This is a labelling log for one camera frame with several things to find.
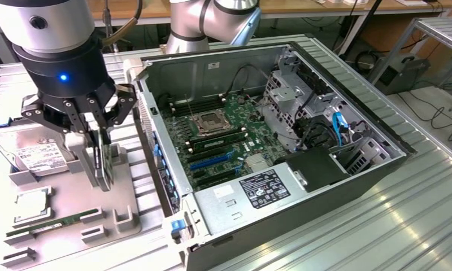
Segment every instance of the cpu socket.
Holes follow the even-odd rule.
[[[224,117],[222,110],[215,110],[196,114],[194,116],[200,136],[208,136],[231,128],[230,121]]]

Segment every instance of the blue pcie slot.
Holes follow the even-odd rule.
[[[195,170],[198,170],[198,169],[200,169],[200,168],[208,167],[210,165],[215,165],[215,164],[218,164],[218,163],[226,162],[226,161],[228,161],[228,160],[231,159],[232,155],[234,155],[234,152],[230,152],[230,153],[227,153],[226,155],[223,155],[223,156],[220,156],[220,157],[216,157],[216,158],[212,158],[212,159],[206,160],[206,161],[203,161],[203,162],[199,162],[199,163],[196,163],[196,164],[192,164],[192,165],[190,166],[190,169],[191,169],[192,171],[195,171]]]

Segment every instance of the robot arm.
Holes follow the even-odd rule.
[[[259,24],[258,3],[259,0],[171,0],[168,52],[207,50],[206,35],[244,45]],[[93,35],[95,21],[85,0],[0,0],[0,27],[39,89],[36,95],[24,98],[21,115],[64,134],[68,141],[84,142],[73,145],[79,146],[73,152],[84,167],[91,165],[84,150],[92,147],[95,170],[107,169],[107,129],[123,123],[137,101],[133,86],[116,85],[109,77],[101,48],[137,24],[141,10],[139,0],[135,17],[100,40]],[[117,102],[105,111],[113,95]],[[85,113],[93,115],[99,130],[89,128]],[[99,177],[88,177],[92,184],[99,183]],[[101,181],[100,186],[108,191],[109,180]]]
[[[23,116],[59,133],[85,135],[96,146],[84,113],[107,129],[124,121],[136,96],[131,86],[117,86],[108,76],[101,48],[109,40],[93,35],[87,1],[0,0],[0,27],[39,89],[24,99]],[[105,112],[113,94],[119,101]]]
[[[234,46],[246,45],[260,13],[259,0],[171,0],[167,53],[208,50],[207,36]]]

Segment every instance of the white label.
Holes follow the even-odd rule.
[[[15,154],[32,173],[65,166],[65,158],[56,143],[20,148]]]
[[[247,151],[250,151],[248,145],[247,145],[247,143],[244,143],[244,142],[243,142],[243,147],[244,147],[244,149],[246,149]]]
[[[207,145],[204,145],[206,148],[211,147],[211,146],[215,146],[215,145],[219,145],[219,144],[223,144],[224,143],[224,140],[220,140],[220,141],[216,141],[216,142],[212,142]]]
[[[216,198],[222,198],[227,195],[231,195],[235,192],[231,185],[222,186],[220,188],[216,188],[214,190],[214,193],[216,195]]]
[[[218,68],[219,68],[219,62],[208,64],[208,69],[218,69]]]

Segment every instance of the sticker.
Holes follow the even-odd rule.
[[[208,148],[208,147],[211,147],[211,146],[215,146],[215,145],[219,145],[219,144],[223,144],[223,143],[224,143],[224,140],[220,140],[220,141],[212,142],[212,143],[210,143],[210,144],[204,145],[204,148]]]
[[[214,190],[216,198],[222,198],[227,195],[231,195],[235,192],[231,185],[222,186]]]
[[[32,173],[65,166],[65,158],[56,143],[39,144],[15,151]]]
[[[256,209],[291,195],[274,169],[242,180],[240,185]]]
[[[208,69],[218,69],[218,68],[219,68],[219,62],[208,64]]]
[[[243,142],[243,147],[244,147],[244,149],[246,149],[247,151],[251,151],[251,150],[250,150],[250,147],[248,147],[248,145],[247,145],[247,143],[244,143],[244,142]]]

